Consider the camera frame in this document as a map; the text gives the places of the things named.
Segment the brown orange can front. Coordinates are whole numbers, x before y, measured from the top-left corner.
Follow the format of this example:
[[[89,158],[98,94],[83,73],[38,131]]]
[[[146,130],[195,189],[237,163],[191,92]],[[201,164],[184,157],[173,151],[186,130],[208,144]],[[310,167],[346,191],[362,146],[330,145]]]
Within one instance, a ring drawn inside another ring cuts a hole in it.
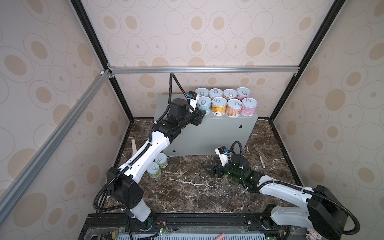
[[[226,114],[230,118],[237,118],[242,111],[243,103],[238,99],[230,99],[227,103]]]

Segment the brown orange can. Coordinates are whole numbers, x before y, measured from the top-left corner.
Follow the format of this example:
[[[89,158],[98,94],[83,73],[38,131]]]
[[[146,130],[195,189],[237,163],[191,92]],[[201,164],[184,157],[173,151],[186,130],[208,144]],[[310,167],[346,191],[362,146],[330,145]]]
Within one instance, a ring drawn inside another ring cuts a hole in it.
[[[242,111],[243,103],[238,99],[230,99],[227,103],[226,114],[230,118],[237,118]]]
[[[238,96],[238,92],[234,89],[226,89],[223,91],[223,98],[225,98],[227,101],[231,99],[236,99]]]

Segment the teal can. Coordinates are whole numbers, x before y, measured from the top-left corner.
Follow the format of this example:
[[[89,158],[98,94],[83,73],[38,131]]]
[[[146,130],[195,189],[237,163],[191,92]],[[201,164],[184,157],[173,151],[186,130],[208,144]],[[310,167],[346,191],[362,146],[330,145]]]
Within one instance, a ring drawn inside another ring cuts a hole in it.
[[[210,114],[212,111],[212,100],[209,97],[199,97],[199,100],[197,102],[199,110],[206,111],[206,115]]]
[[[200,97],[209,97],[209,90],[207,88],[198,88],[198,89],[195,90],[195,92]]]

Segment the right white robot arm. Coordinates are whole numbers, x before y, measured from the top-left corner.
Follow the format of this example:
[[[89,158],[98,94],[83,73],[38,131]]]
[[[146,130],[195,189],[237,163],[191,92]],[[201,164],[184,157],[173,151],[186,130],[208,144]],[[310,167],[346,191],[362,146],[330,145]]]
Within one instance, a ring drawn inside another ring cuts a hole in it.
[[[243,154],[219,154],[219,159],[217,164],[203,167],[212,178],[227,176],[249,193],[272,196],[292,204],[289,208],[269,204],[256,218],[264,229],[284,225],[309,228],[328,240],[339,240],[343,235],[355,235],[360,231],[357,217],[326,187],[309,188],[278,181],[252,170]]]

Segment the pink can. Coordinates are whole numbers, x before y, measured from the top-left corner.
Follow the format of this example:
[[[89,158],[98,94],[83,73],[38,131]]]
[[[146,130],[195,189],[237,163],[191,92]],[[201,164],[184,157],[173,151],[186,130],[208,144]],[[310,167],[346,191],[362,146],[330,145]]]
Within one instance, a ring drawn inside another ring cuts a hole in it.
[[[242,101],[244,98],[248,98],[251,94],[251,90],[246,87],[237,88],[237,99]]]
[[[245,117],[251,117],[254,115],[256,108],[258,106],[257,100],[253,98],[244,98],[242,100],[242,110],[241,110],[241,115]]]

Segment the yellow can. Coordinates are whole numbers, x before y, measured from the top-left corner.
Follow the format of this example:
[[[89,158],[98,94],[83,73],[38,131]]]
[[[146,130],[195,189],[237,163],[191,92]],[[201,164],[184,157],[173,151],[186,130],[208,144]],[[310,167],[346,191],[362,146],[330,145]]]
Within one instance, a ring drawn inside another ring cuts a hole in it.
[[[228,101],[223,97],[212,99],[212,113],[215,116],[224,116],[226,114]]]
[[[213,88],[209,90],[209,97],[213,100],[214,98],[222,97],[223,91],[218,88]]]

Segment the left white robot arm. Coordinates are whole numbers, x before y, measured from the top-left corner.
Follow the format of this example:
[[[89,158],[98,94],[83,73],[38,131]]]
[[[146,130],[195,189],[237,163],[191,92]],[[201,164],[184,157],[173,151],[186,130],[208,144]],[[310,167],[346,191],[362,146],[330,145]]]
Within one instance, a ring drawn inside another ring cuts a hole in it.
[[[174,99],[167,105],[162,117],[154,122],[149,130],[146,143],[119,168],[110,168],[107,183],[97,193],[94,209],[97,212],[109,212],[123,209],[128,215],[145,223],[150,220],[151,209],[143,200],[143,190],[139,186],[146,170],[165,148],[167,148],[181,130],[187,125],[198,126],[206,114],[197,106],[197,99]],[[99,199],[103,193],[110,193],[120,204],[109,208],[99,206]]]

